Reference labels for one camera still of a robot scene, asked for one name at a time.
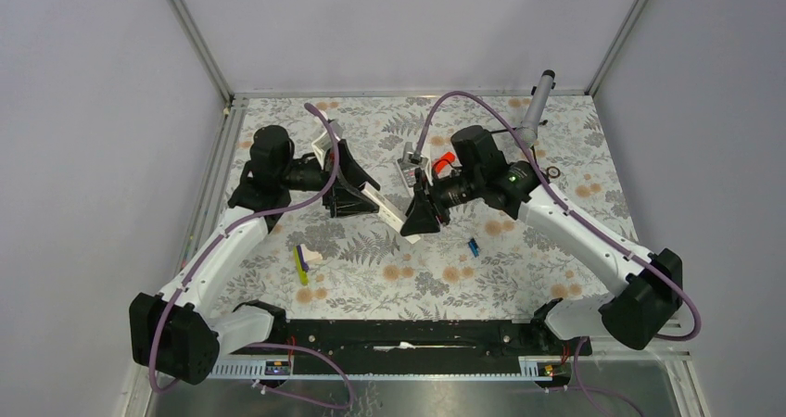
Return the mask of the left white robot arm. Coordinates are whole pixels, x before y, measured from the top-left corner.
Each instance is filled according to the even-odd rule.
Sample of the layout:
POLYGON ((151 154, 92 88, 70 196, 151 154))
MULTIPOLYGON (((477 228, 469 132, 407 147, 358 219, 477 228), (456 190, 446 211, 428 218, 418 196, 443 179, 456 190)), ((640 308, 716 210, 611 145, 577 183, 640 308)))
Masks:
POLYGON ((301 157, 285 128, 257 130, 228 208, 208 241, 158 293, 140 293, 129 307, 133 360, 147 367, 153 389, 164 389, 160 373, 197 385, 219 357, 253 344, 267 353, 282 349, 289 340, 282 308, 249 300, 211 317, 224 287, 283 214, 296 210, 292 192, 311 192, 312 200, 336 218, 376 213, 378 206, 361 191, 377 185, 349 153, 335 120, 301 157))

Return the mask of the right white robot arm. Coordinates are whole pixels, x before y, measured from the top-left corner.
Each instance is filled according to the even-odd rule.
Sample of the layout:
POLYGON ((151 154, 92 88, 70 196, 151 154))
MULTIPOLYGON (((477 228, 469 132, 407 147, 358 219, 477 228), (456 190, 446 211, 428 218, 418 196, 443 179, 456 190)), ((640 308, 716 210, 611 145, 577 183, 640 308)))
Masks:
POLYGON ((481 199, 548 236, 602 282, 602 295, 559 299, 539 311, 533 345, 553 354, 568 340, 607 335, 635 350, 661 337, 664 325, 683 304, 682 261, 669 249, 653 253, 588 218, 525 160, 509 162, 491 132, 471 126, 451 143, 460 162, 446 177, 430 165, 406 172, 412 201, 400 232, 436 234, 450 223, 450 209, 481 199))

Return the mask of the white rectangular stick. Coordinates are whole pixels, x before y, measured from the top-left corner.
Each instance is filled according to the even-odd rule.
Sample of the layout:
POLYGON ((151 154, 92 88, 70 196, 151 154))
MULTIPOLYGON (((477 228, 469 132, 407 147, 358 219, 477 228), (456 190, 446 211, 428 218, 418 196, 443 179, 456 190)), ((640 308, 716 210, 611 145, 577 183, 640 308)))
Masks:
POLYGON ((361 189, 361 193, 376 204, 378 207, 377 215, 380 219, 406 241, 415 244, 421 240, 419 234, 405 236, 401 232, 401 228, 404 225, 404 214, 391 204, 373 185, 365 183, 361 189))

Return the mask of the white remote control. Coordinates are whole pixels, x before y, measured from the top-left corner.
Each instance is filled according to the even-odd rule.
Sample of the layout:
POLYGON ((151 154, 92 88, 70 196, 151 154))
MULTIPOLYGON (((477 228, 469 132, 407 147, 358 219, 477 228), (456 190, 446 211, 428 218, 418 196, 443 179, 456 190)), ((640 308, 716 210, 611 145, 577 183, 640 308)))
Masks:
POLYGON ((408 190, 411 191, 414 186, 421 181, 422 177, 426 176, 425 163, 426 161, 424 159, 420 159, 417 162, 413 162, 409 158, 399 158, 396 160, 399 174, 404 186, 408 190))

